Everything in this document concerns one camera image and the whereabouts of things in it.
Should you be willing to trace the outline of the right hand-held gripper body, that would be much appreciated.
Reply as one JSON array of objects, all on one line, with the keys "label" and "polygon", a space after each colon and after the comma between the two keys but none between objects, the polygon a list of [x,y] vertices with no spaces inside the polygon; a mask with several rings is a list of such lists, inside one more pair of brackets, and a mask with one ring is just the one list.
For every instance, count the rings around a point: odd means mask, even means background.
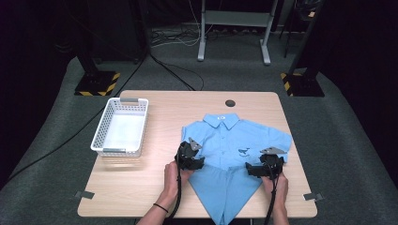
[{"label": "right hand-held gripper body", "polygon": [[274,180],[283,171],[283,154],[286,154],[286,151],[277,147],[269,147],[261,150],[260,153],[262,154],[260,161],[266,170],[266,176]]}]

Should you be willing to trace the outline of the black wrist band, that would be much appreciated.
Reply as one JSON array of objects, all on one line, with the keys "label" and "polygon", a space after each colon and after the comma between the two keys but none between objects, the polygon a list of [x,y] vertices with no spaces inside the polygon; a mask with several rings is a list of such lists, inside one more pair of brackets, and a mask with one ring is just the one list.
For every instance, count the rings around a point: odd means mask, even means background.
[{"label": "black wrist band", "polygon": [[169,213],[168,210],[166,208],[162,207],[161,205],[159,205],[159,204],[157,204],[155,202],[153,203],[153,205],[155,205],[155,206],[159,207],[160,209],[162,209],[166,214]]}]

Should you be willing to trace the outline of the light blue shirt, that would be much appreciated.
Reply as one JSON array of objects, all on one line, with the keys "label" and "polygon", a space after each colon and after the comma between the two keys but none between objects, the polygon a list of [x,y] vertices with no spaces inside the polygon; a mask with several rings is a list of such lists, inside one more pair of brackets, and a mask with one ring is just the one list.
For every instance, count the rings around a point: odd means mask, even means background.
[{"label": "light blue shirt", "polygon": [[286,158],[292,142],[289,134],[235,113],[207,114],[182,128],[181,139],[201,145],[196,156],[204,166],[189,182],[216,225],[228,225],[262,184],[246,165],[259,164],[261,151],[270,147],[283,150]]}]

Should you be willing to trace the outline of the white plastic basket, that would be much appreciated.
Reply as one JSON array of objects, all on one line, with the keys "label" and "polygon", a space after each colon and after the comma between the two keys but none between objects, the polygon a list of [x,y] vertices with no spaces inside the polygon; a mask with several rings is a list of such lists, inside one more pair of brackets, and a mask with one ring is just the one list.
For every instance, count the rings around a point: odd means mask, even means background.
[{"label": "white plastic basket", "polygon": [[90,148],[102,157],[141,156],[149,101],[112,97],[107,101]]}]

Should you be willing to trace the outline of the person's right hand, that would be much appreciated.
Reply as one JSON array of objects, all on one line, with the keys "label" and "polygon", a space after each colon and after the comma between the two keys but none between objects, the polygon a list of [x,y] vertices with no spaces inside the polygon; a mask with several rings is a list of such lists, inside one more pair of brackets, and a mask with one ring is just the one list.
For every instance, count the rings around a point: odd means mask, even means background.
[{"label": "person's right hand", "polygon": [[288,193],[288,179],[281,172],[275,182],[268,177],[262,176],[264,190],[266,198],[270,201],[272,198],[272,190],[276,189],[275,200],[274,200],[274,211],[286,210],[285,202]]}]

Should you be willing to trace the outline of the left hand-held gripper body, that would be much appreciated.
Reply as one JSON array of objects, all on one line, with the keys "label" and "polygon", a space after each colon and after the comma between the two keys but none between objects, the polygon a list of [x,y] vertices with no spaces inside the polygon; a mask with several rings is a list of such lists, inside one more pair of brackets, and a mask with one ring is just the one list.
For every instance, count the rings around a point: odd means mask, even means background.
[{"label": "left hand-held gripper body", "polygon": [[187,159],[196,158],[195,156],[201,148],[202,146],[192,138],[189,138],[188,141],[182,142],[175,155],[175,161],[178,168],[182,170],[188,170]]}]

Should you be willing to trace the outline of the person's left hand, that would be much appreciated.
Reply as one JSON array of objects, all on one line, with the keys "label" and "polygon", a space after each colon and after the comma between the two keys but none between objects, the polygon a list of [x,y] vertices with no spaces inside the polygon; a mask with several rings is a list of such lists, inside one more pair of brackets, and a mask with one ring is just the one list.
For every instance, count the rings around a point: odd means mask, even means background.
[{"label": "person's left hand", "polygon": [[179,169],[175,161],[165,165],[163,194],[165,195],[166,205],[171,205],[176,200],[178,182],[181,182],[181,185],[184,186],[192,174],[193,171]]}]

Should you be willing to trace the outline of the black tripod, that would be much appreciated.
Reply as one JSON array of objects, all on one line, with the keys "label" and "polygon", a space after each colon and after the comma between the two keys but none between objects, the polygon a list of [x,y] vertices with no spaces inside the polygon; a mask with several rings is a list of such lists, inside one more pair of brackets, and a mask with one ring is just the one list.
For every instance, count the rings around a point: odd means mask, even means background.
[{"label": "black tripod", "polygon": [[294,33],[305,32],[309,27],[309,24],[314,18],[319,1],[320,0],[294,0],[294,4],[290,9],[286,22],[279,35],[279,38],[281,38],[284,32],[287,33],[283,54],[284,57],[287,56],[292,35]]}]

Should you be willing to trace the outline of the grey tape piece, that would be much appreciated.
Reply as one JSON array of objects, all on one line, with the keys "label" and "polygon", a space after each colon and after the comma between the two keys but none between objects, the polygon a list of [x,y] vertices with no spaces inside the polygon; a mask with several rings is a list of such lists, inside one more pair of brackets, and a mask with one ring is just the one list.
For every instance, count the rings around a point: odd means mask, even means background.
[{"label": "grey tape piece", "polygon": [[321,193],[307,193],[303,195],[305,201],[314,200],[315,202],[321,201],[324,199],[324,196]]},{"label": "grey tape piece", "polygon": [[80,191],[80,190],[78,190],[74,194],[74,196],[76,198],[79,198],[79,199],[81,199],[81,198],[92,199],[94,197],[94,193],[93,192],[89,192],[89,191]]}]

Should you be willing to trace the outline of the grey metal desk frame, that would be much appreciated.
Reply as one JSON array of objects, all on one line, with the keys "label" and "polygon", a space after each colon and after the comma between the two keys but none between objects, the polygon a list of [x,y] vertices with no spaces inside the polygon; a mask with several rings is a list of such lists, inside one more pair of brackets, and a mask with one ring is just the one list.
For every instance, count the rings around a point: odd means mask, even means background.
[{"label": "grey metal desk frame", "polygon": [[263,27],[266,31],[264,37],[260,40],[260,48],[263,63],[265,66],[269,66],[271,61],[268,53],[268,38],[279,0],[271,0],[271,8],[269,12],[210,10],[206,9],[206,1],[207,0],[201,0],[200,43],[197,60],[199,62],[203,62],[205,59],[207,24]]}]

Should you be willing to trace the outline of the black stand with striped base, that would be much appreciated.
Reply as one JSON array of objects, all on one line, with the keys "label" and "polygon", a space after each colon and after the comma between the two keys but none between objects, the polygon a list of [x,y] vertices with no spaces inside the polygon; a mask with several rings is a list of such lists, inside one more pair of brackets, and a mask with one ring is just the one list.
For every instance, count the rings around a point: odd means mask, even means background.
[{"label": "black stand with striped base", "polygon": [[299,61],[303,56],[313,26],[313,21],[311,21],[305,32],[292,35],[302,34],[303,37],[292,65],[287,72],[281,74],[284,89],[290,97],[323,97],[325,95],[316,80],[316,72],[312,68],[307,67],[302,73],[295,72],[299,68]]},{"label": "black stand with striped base", "polygon": [[84,75],[75,88],[78,96],[109,96],[120,74],[114,70],[100,70],[92,57],[95,30],[90,24],[90,0],[76,0],[76,9],[70,14],[73,29],[73,48],[83,67]]}]

